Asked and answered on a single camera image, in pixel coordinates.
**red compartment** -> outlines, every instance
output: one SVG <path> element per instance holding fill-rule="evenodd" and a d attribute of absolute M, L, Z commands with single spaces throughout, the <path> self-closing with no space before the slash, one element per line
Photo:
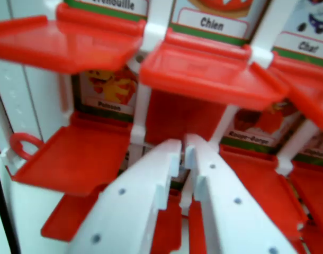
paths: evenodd
<path fill-rule="evenodd" d="M 141 65 L 140 80 L 152 88 L 222 104 L 263 110 L 288 89 L 240 48 L 169 30 Z"/>
<path fill-rule="evenodd" d="M 167 254 L 178 250 L 182 245 L 182 209 L 179 206 L 181 195 L 171 190 L 167 209 L 159 210 L 153 237 L 151 254 Z"/>
<path fill-rule="evenodd" d="M 145 141 L 159 144 L 167 139 L 182 140 L 187 133 L 209 140 L 224 110 L 225 106 L 218 103 L 153 90 L 146 118 Z"/>
<path fill-rule="evenodd" d="M 112 182 L 125 158 L 132 124 L 84 117 L 74 113 L 70 126 L 61 127 L 13 179 L 77 196 Z"/>
<path fill-rule="evenodd" d="M 323 232 L 323 167 L 295 162 L 290 179 Z"/>
<path fill-rule="evenodd" d="M 57 72 L 118 70 L 142 44 L 145 21 L 134 22 L 60 4 L 46 16 L 0 22 L 0 59 Z"/>
<path fill-rule="evenodd" d="M 307 217 L 285 177 L 275 172 L 275 156 L 225 146 L 220 155 L 283 234 L 299 239 L 298 227 Z"/>

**red plastic flap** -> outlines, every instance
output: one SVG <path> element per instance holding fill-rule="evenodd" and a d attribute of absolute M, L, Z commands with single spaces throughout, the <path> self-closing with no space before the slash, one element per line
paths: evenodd
<path fill-rule="evenodd" d="M 269 70 L 289 85 L 289 99 L 323 130 L 323 67 L 275 55 Z"/>
<path fill-rule="evenodd" d="M 249 54 L 249 48 L 168 31 L 141 65 L 140 79 L 166 92 L 263 110 L 288 89 L 258 64 L 249 66 Z"/>
<path fill-rule="evenodd" d="M 289 240 L 299 239 L 301 234 L 298 227 L 305 224 L 307 216 L 285 177 L 276 173 L 275 157 L 265 160 L 256 155 L 243 155 L 241 149 L 221 148 L 222 158 L 235 171 L 264 212 Z"/>
<path fill-rule="evenodd" d="M 0 59 L 74 74 L 118 70 L 142 44 L 145 21 L 91 13 L 66 4 L 45 16 L 0 22 Z"/>
<path fill-rule="evenodd" d="M 64 195 L 41 229 L 43 237 L 60 241 L 72 240 L 89 211 L 96 203 L 100 190 L 87 197 Z"/>
<path fill-rule="evenodd" d="M 200 202 L 192 201 L 189 210 L 190 254 L 206 254 L 204 224 Z"/>
<path fill-rule="evenodd" d="M 290 178 L 314 221 L 323 231 L 323 167 L 296 163 Z"/>
<path fill-rule="evenodd" d="M 130 143 L 131 124 L 83 119 L 55 133 L 16 173 L 14 180 L 71 195 L 87 196 L 118 175 Z"/>
<path fill-rule="evenodd" d="M 167 209 L 158 212 L 151 254 L 167 254 L 181 247 L 182 209 L 179 206 L 180 201 L 180 193 L 171 190 L 168 197 Z"/>

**red plastic ring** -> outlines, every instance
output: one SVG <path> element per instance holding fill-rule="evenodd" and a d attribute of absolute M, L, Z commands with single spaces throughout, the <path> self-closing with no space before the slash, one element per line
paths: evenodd
<path fill-rule="evenodd" d="M 23 150 L 23 145 L 21 144 L 21 141 L 26 141 L 28 143 L 31 143 L 38 147 L 38 149 L 41 148 L 41 146 L 44 144 L 43 141 L 36 138 L 35 136 L 29 135 L 27 133 L 14 133 L 10 137 L 10 145 L 12 150 L 21 158 L 25 160 L 31 159 L 32 155 L 25 152 Z"/>

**white plastic tab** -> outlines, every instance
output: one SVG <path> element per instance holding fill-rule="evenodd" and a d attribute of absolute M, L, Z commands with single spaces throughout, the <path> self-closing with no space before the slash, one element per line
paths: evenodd
<path fill-rule="evenodd" d="M 1 160 L 11 175 L 15 175 L 17 171 L 25 164 L 26 160 L 20 158 L 11 148 L 5 148 L 1 152 Z"/>
<path fill-rule="evenodd" d="M 287 176 L 293 170 L 291 160 L 305 146 L 305 144 L 318 132 L 319 128 L 311 120 L 306 119 L 296 132 L 278 152 L 278 166 L 276 172 Z"/>
<path fill-rule="evenodd" d="M 170 15 L 172 13 L 173 0 L 150 0 L 147 23 L 144 29 L 144 38 L 141 51 L 150 52 L 155 46 L 164 40 Z"/>
<path fill-rule="evenodd" d="M 219 151 L 219 143 L 226 132 L 229 124 L 235 117 L 235 114 L 238 112 L 239 107 L 236 105 L 229 104 L 225 108 L 223 116 L 219 120 L 216 130 L 214 131 L 213 136 L 210 139 L 210 145 L 215 151 Z"/>
<path fill-rule="evenodd" d="M 180 140 L 153 148 L 111 183 L 79 228 L 68 253 L 149 253 L 158 210 L 178 175 Z"/>
<path fill-rule="evenodd" d="M 188 216 L 189 209 L 192 203 L 192 195 L 193 195 L 193 185 L 192 185 L 192 171 L 187 176 L 185 184 L 182 189 L 182 198 L 179 206 L 182 209 L 182 215 Z"/>
<path fill-rule="evenodd" d="M 185 139 L 207 253 L 296 253 L 229 165 L 200 136 Z"/>

